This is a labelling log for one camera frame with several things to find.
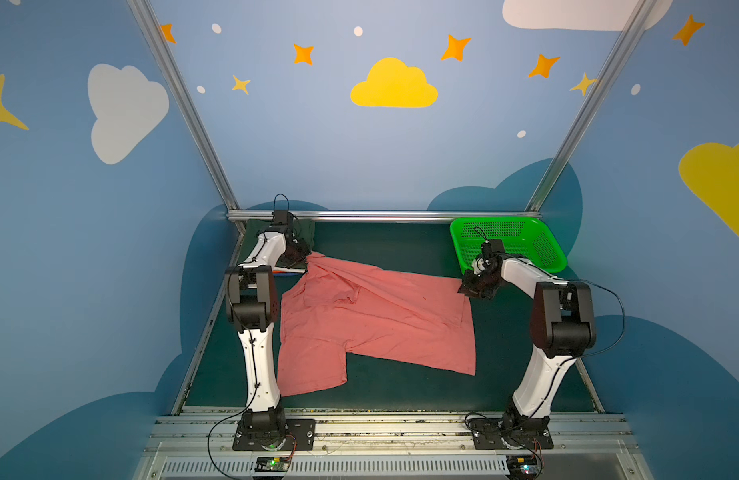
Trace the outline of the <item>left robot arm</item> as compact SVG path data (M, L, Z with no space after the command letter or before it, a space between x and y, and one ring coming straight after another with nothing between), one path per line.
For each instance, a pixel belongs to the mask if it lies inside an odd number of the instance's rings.
M241 436L267 448L286 438L273 354L274 327L281 318L275 268L281 260L291 267L310 254L308 244L296 234L295 220L288 210L274 211L252 252L227 271L226 279L227 314L241 342L248 382Z

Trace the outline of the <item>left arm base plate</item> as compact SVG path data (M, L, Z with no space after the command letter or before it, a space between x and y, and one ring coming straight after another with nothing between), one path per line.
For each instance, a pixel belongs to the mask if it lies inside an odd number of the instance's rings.
M232 449L257 452L311 451L314 448L315 430L316 422L313 419L265 422L262 426L253 426L240 420Z

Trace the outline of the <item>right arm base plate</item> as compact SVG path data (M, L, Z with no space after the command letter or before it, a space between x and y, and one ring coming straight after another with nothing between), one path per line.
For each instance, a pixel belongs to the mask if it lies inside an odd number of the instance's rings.
M477 416L467 418L465 427L471 432L477 450L498 449L553 449L553 439L549 431L549 416L519 420L513 424L511 419L501 420Z

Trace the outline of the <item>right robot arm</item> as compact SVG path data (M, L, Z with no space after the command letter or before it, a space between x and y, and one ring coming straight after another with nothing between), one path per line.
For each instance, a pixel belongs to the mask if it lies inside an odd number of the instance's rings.
M533 300L531 360L499 428L507 444L519 446L549 437L553 398L569 368L595 345L597 332L589 285L557 277L525 257L507 253L501 240L487 240L463 274L459 292L487 300L505 284Z

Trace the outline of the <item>pink red t-shirt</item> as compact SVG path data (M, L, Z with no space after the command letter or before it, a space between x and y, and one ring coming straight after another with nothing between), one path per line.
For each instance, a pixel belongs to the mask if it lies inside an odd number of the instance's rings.
M281 394L344 385L350 354L475 375L471 301L460 287L455 278L310 255L282 298Z

